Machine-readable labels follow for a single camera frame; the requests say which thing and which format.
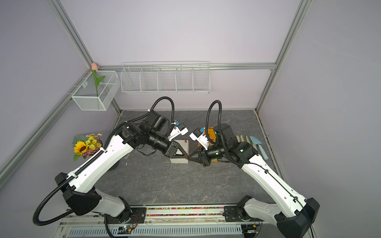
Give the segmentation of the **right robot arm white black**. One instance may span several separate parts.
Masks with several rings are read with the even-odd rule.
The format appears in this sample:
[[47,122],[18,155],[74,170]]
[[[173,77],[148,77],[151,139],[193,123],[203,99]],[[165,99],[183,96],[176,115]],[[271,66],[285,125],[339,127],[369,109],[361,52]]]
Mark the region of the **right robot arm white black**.
[[204,131],[196,129],[191,139],[200,147],[188,156],[188,160],[209,166],[216,159],[231,163],[252,177],[273,199],[265,203],[245,196],[237,203],[234,218],[243,221],[260,219],[278,228],[286,238],[302,238],[310,233],[316,237],[313,223],[320,205],[314,198],[305,198],[289,186],[248,142],[239,142],[228,124],[221,122],[222,103],[215,100],[208,108]]

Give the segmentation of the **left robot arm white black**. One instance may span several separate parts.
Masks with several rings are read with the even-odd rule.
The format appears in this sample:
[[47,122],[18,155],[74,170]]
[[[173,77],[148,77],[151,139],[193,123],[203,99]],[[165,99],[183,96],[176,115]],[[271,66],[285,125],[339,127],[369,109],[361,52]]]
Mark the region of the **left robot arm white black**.
[[[133,212],[124,198],[105,194],[94,185],[120,159],[140,145],[149,145],[168,158],[176,157],[178,151],[181,151],[179,158],[188,156],[181,145],[173,139],[185,132],[185,127],[176,130],[176,121],[173,118],[167,120],[155,112],[154,108],[152,106],[145,115],[139,117],[141,123],[138,125],[135,120],[118,125],[110,133],[104,146],[80,167],[68,174],[57,175],[57,187],[38,205],[33,214],[33,223],[36,226],[45,226],[72,213],[81,216],[90,212],[109,215],[120,223],[131,220]],[[39,216],[42,209],[58,191],[62,191],[70,210],[53,219],[41,221]]]

